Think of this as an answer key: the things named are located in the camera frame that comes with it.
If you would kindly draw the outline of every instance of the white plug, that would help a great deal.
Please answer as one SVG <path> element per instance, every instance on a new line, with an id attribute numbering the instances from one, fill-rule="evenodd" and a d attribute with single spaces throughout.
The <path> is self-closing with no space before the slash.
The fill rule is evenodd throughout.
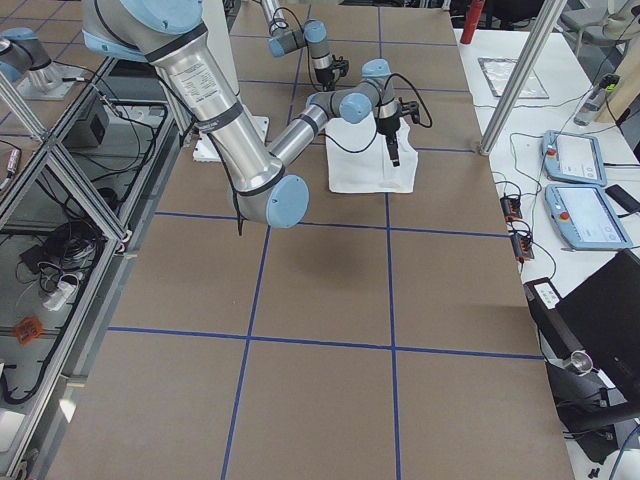
<path id="1" fill-rule="evenodd" d="M 60 277 L 56 290 L 49 294 L 47 299 L 42 303 L 42 306 L 51 312 L 57 312 L 60 310 L 67 300 L 73 295 L 80 286 L 80 280 L 82 280 L 82 273 L 67 274 Z"/>

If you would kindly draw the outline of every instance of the red bottle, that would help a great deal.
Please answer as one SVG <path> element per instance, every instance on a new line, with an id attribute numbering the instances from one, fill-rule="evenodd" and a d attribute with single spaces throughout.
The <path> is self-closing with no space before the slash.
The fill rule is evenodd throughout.
<path id="1" fill-rule="evenodd" d="M 464 43 L 465 45 L 471 43 L 473 33 L 476 31 L 478 22 L 480 21 L 480 15 L 482 15 L 484 2 L 485 0 L 471 0 L 471 8 L 469 8 L 469 13 L 467 13 L 467 21 L 464 23 L 460 43 Z"/>

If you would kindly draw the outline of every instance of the blue joint cap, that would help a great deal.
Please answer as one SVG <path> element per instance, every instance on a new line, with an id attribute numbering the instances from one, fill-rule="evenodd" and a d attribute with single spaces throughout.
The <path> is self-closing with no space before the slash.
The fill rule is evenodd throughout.
<path id="1" fill-rule="evenodd" d="M 309 95 L 307 97 L 307 103 L 305 103 L 305 108 L 308 107 L 309 105 L 311 105 L 311 102 L 313 102 L 314 97 L 317 95 L 317 93 L 312 93 L 311 95 Z"/>
<path id="2" fill-rule="evenodd" d="M 309 43 L 320 43 L 327 39 L 327 29 L 320 20 L 309 20 L 304 24 L 304 39 Z"/>
<path id="3" fill-rule="evenodd" d="M 273 228 L 291 228 L 307 212 L 309 189 L 297 175 L 287 175 L 280 180 L 267 200 L 267 223 Z"/>
<path id="4" fill-rule="evenodd" d="M 104 40 L 84 30 L 82 33 L 84 34 L 84 44 L 92 52 L 107 57 L 119 58 L 121 60 L 130 60 L 132 62 L 141 63 L 147 62 L 147 59 L 139 50 L 123 47 L 119 43 Z"/>
<path id="5" fill-rule="evenodd" d="M 340 102 L 340 116 L 349 123 L 360 123 L 371 113 L 371 100 L 362 93 L 350 93 Z"/>
<path id="6" fill-rule="evenodd" d="M 364 78 L 388 77 L 389 75 L 391 75 L 391 69 L 384 58 L 370 60 L 362 66 Z"/>
<path id="7" fill-rule="evenodd" d="M 18 69 L 4 62 L 0 62 L 0 73 L 7 77 L 7 80 L 11 83 L 17 81 L 22 76 Z"/>
<path id="8" fill-rule="evenodd" d="M 27 27 L 17 27 L 10 28 L 9 30 L 5 30 L 0 35 L 2 35 L 7 40 L 37 40 L 38 36 Z"/>
<path id="9" fill-rule="evenodd" d="M 202 0 L 119 0 L 143 25 L 168 35 L 190 32 L 202 22 Z"/>
<path id="10" fill-rule="evenodd" d="M 284 57 L 284 48 L 282 48 L 280 40 L 277 38 L 270 38 L 267 40 L 267 43 L 269 45 L 269 50 L 271 50 L 271 55 L 276 58 Z"/>

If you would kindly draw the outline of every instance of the label sticker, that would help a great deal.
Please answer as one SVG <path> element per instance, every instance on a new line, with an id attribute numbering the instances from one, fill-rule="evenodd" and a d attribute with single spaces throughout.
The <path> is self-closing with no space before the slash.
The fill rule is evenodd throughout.
<path id="1" fill-rule="evenodd" d="M 198 106 L 200 103 L 218 95 L 220 89 L 211 70 L 204 63 L 196 63 L 171 78 L 187 103 Z"/>
<path id="2" fill-rule="evenodd" d="M 560 299 L 558 295 L 556 295 L 556 292 L 553 291 L 553 288 L 551 288 L 551 285 L 548 283 L 539 283 L 538 285 L 534 285 L 534 287 L 549 310 L 556 308 L 556 304 Z"/>

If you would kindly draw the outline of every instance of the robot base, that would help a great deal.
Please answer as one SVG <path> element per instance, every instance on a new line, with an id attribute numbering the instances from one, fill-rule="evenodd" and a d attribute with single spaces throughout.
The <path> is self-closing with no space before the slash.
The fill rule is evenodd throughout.
<path id="1" fill-rule="evenodd" d="M 82 76 L 84 70 L 76 67 L 67 67 L 64 65 L 58 65 L 60 69 L 60 73 L 63 78 L 71 78 L 71 77 L 79 77 Z M 29 77 L 26 77 L 18 84 L 18 93 L 25 100 L 56 100 L 61 101 L 64 100 L 73 88 L 76 82 L 62 82 L 62 85 L 54 88 L 48 92 L 41 92 L 37 90 L 32 84 Z"/>

